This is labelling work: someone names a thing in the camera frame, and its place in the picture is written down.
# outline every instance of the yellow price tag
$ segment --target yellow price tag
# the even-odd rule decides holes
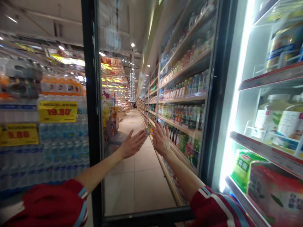
[[[0,134],[0,146],[38,144],[37,124],[6,124]]]
[[[38,105],[40,123],[76,122],[77,102],[40,101]]]

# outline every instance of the refrigerator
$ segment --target refrigerator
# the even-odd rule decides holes
[[[301,221],[301,11],[301,1],[238,2],[208,177],[256,226]]]

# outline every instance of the floor tile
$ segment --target floor tile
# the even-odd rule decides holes
[[[135,212],[176,207],[162,169],[135,172]]]
[[[135,157],[135,171],[160,169],[160,163],[153,148],[141,148]]]
[[[122,162],[120,162],[118,165],[116,165],[109,173],[108,175],[113,174],[119,174],[119,173],[127,173],[127,172],[133,172],[135,170],[135,158],[134,156],[129,157]]]
[[[134,173],[105,177],[105,216],[134,212]]]

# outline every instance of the green package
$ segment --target green package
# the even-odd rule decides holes
[[[239,188],[246,194],[247,184],[249,181],[250,164],[253,161],[267,161],[261,156],[248,151],[246,149],[237,149],[239,155],[237,157],[235,168],[231,174],[232,179],[236,182]]]

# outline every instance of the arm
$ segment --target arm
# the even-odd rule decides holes
[[[95,187],[115,165],[123,159],[133,156],[140,150],[140,146],[146,140],[146,133],[144,130],[141,130],[135,136],[131,137],[132,133],[133,130],[129,133],[127,139],[121,144],[118,150],[116,150],[116,152],[111,156],[74,178],[85,187],[88,194],[95,189]]]
[[[156,124],[156,128],[153,128],[153,131],[154,138],[152,142],[155,144],[156,151],[168,162],[178,177],[178,182],[181,184],[186,198],[191,201],[198,189],[204,187],[205,184],[170,149],[168,128],[166,127],[165,131],[161,124]]]

